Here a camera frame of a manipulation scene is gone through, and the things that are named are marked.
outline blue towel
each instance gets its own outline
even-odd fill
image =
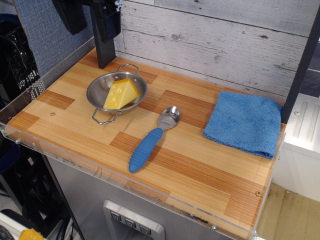
[[[272,159],[282,108],[267,97],[221,91],[203,135],[219,144]]]

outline screw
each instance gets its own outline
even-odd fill
[[[262,192],[256,191],[256,192],[255,192],[255,195],[256,195],[257,197],[261,197],[261,196],[262,196]]]

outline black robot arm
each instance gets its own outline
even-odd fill
[[[52,0],[63,24],[72,34],[87,27],[82,5],[92,8],[101,41],[107,43],[121,32],[122,0]]]

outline control button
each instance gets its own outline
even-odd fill
[[[114,220],[117,220],[119,222],[121,222],[121,216],[118,214],[118,213],[115,213],[113,211],[110,211],[111,213],[111,217],[114,219]]]
[[[132,227],[134,229],[136,228],[136,223],[134,221],[132,221],[126,217],[124,218],[124,220],[125,220],[125,224],[127,224],[129,227]]]
[[[144,234],[151,235],[151,230],[145,226],[140,225],[140,230]]]

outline spoon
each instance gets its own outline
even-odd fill
[[[159,139],[164,134],[164,130],[173,128],[180,119],[180,111],[177,107],[166,108],[158,118],[158,127],[148,133],[134,150],[129,161],[130,173],[135,173],[150,157],[151,152]]]

